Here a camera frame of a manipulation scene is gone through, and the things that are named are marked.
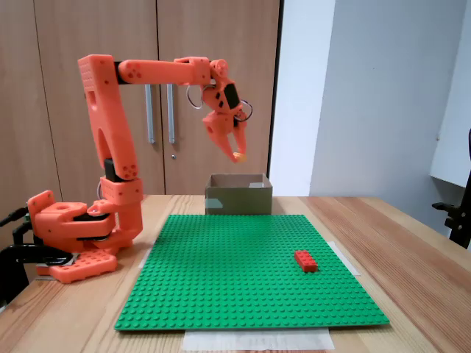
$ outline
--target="black clamp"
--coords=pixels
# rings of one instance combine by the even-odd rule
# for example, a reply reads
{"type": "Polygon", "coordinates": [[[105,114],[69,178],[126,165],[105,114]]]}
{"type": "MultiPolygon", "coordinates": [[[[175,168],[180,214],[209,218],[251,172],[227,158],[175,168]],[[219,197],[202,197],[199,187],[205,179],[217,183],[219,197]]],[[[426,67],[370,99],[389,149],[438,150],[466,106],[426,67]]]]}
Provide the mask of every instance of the black clamp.
{"type": "MultiPolygon", "coordinates": [[[[471,130],[468,134],[471,158],[471,130]]],[[[471,173],[468,177],[463,199],[459,207],[443,202],[432,204],[432,207],[448,212],[445,226],[451,229],[450,240],[467,248],[471,241],[471,173]]]]}

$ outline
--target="white paper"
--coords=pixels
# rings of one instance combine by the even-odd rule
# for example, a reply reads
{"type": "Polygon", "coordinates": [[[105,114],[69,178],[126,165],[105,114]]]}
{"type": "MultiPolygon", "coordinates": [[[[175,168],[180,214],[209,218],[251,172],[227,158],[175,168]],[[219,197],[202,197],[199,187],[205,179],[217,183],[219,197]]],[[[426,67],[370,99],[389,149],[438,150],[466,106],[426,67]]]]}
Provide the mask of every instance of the white paper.
{"type": "Polygon", "coordinates": [[[144,267],[144,265],[146,264],[147,258],[148,258],[149,255],[150,255],[151,250],[152,250],[152,247],[151,247],[149,250],[146,251],[146,254],[144,255],[144,257],[142,258],[141,263],[139,264],[139,268],[143,268],[143,267],[144,267]]]}
{"type": "Polygon", "coordinates": [[[345,255],[342,254],[335,241],[328,241],[327,244],[329,244],[330,248],[333,250],[333,252],[336,253],[336,255],[344,263],[345,267],[348,268],[353,276],[360,276],[360,272],[358,272],[355,266],[353,266],[352,263],[345,257],[345,255]]]}
{"type": "Polygon", "coordinates": [[[263,188],[263,183],[262,182],[251,182],[249,184],[249,188],[254,188],[254,189],[263,188]]]}
{"type": "Polygon", "coordinates": [[[186,331],[184,351],[302,351],[335,349],[329,329],[252,329],[186,331]]]}

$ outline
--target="wooden cabinet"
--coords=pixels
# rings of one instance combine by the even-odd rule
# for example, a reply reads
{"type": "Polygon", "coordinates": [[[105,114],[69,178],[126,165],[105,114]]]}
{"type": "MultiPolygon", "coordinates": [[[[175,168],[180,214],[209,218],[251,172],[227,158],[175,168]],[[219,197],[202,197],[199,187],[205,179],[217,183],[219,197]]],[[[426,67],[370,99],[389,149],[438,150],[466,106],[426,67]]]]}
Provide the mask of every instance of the wooden cabinet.
{"type": "MultiPolygon", "coordinates": [[[[51,130],[29,0],[0,2],[0,218],[29,197],[52,190],[60,199],[51,130]]],[[[0,250],[20,221],[0,228],[0,250]]],[[[29,233],[25,240],[32,241],[29,233]]]]}
{"type": "Polygon", "coordinates": [[[176,138],[169,142],[166,87],[161,87],[166,193],[204,193],[211,173],[266,172],[279,5],[274,0],[157,0],[160,60],[225,59],[240,98],[254,107],[246,128],[248,159],[234,164],[205,131],[201,120],[210,110],[195,110],[184,87],[174,87],[176,138]]]}
{"type": "MultiPolygon", "coordinates": [[[[57,171],[64,201],[91,203],[104,171],[99,165],[77,60],[111,54],[115,60],[156,60],[153,0],[35,1],[38,42],[57,171]]],[[[121,86],[144,193],[165,193],[160,97],[153,97],[157,143],[147,137],[143,86],[121,86]]]]}
{"type": "MultiPolygon", "coordinates": [[[[174,88],[175,144],[169,143],[166,87],[155,87],[151,144],[144,86],[121,86],[144,193],[204,193],[211,173],[265,172],[279,5],[278,0],[3,1],[1,213],[46,189],[63,201],[96,199],[104,171],[77,65],[88,54],[111,54],[117,61],[226,59],[240,98],[254,107],[246,129],[248,161],[236,165],[207,136],[201,120],[210,110],[194,110],[184,87],[174,88]]],[[[199,95],[197,88],[191,92],[199,95]]]]}

